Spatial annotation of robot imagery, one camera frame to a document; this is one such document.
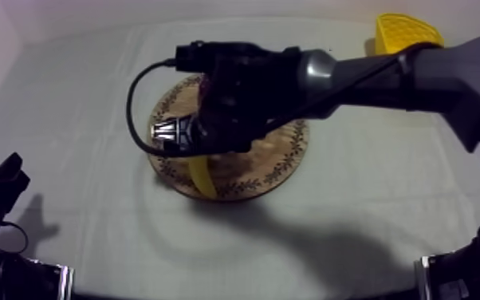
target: yellow object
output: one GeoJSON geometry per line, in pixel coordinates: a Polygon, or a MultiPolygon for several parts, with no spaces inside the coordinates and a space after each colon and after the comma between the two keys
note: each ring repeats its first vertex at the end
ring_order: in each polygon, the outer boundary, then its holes
{"type": "Polygon", "coordinates": [[[406,14],[381,14],[376,19],[376,54],[396,53],[422,41],[444,45],[434,26],[406,14]]]}
{"type": "Polygon", "coordinates": [[[191,179],[201,194],[209,199],[216,199],[218,198],[218,193],[208,172],[207,157],[195,156],[188,158],[188,167],[191,179]]]}

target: wooden plate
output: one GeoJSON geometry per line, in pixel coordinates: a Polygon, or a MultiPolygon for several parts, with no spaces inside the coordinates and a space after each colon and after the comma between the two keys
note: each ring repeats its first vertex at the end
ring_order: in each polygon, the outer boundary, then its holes
{"type": "MultiPolygon", "coordinates": [[[[151,125],[172,116],[197,110],[202,75],[193,75],[167,92],[153,109],[151,125]]],[[[210,175],[218,198],[211,201],[238,201],[258,197],[282,184],[296,170],[307,149],[309,128],[304,120],[295,120],[256,140],[248,153],[209,156],[210,175]]],[[[176,191],[196,199],[205,199],[191,180],[186,158],[149,155],[156,172],[176,191]]]]}

